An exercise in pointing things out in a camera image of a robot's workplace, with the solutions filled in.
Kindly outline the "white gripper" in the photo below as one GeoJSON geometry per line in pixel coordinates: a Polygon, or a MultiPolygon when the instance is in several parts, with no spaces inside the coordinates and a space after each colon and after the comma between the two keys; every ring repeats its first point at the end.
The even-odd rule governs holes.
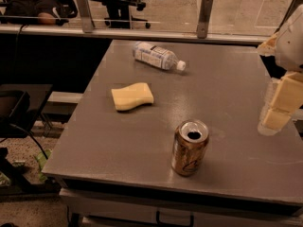
{"type": "Polygon", "coordinates": [[[303,5],[299,5],[278,32],[257,47],[261,56],[275,58],[276,65],[288,72],[281,79],[271,78],[264,95],[258,132],[275,135],[303,105],[303,5]]]}

